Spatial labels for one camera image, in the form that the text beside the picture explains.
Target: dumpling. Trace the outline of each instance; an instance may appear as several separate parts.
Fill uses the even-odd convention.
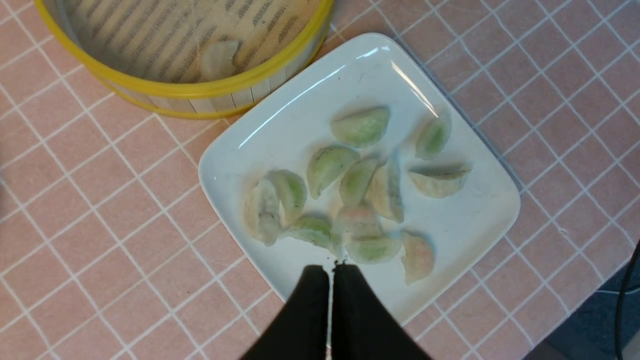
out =
[[[347,170],[340,182],[340,198],[345,206],[353,207],[362,201],[377,166],[378,160],[369,159],[359,161]]]
[[[333,231],[337,234],[348,233],[354,238],[382,235],[378,217],[366,205],[340,209],[333,223]]]
[[[307,182],[311,197],[317,199],[320,193],[340,175],[358,161],[360,155],[344,146],[322,148],[311,157],[307,167]]]
[[[269,179],[282,203],[285,220],[292,222],[299,218],[307,201],[307,186],[304,180],[288,170],[271,172]]]
[[[404,282],[409,285],[427,277],[435,266],[435,255],[429,243],[418,236],[402,234],[405,255],[401,257],[404,265]]]
[[[404,221],[400,196],[400,169],[395,158],[390,158],[375,171],[367,190],[367,199],[381,216],[397,223]]]
[[[306,241],[317,247],[323,247],[336,258],[340,257],[341,237],[334,236],[328,221],[315,217],[301,217],[293,223],[282,236]]]
[[[338,141],[364,149],[382,139],[387,131],[389,117],[389,109],[374,108],[331,122],[331,132]]]
[[[280,200],[267,179],[261,179],[244,201],[244,224],[249,234],[266,246],[272,246],[280,233]]]
[[[396,256],[402,243],[386,236],[365,236],[347,242],[344,246],[349,257],[358,264],[382,264]]]
[[[430,120],[415,143],[415,156],[423,160],[432,160],[444,148],[451,136],[451,114],[449,110]]]
[[[448,174],[424,175],[409,172],[409,178],[421,194],[442,199],[460,191],[465,185],[471,167],[463,167],[459,171]]]

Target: cable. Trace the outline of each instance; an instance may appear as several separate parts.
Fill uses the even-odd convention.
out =
[[[625,295],[626,295],[625,292],[627,291],[627,286],[629,286],[629,281],[631,280],[631,274],[634,272],[634,266],[636,265],[638,256],[640,256],[640,239],[638,239],[636,249],[634,250],[634,253],[631,255],[631,259],[629,260],[627,271],[625,272],[625,276],[622,278],[622,284],[620,284],[620,293],[618,294],[618,304],[616,305],[616,322],[614,324],[614,332],[613,332],[613,340],[616,347],[616,356],[618,357],[618,360],[623,360],[622,344],[620,339],[620,331],[622,328],[622,306],[624,305],[624,302],[625,302]]]

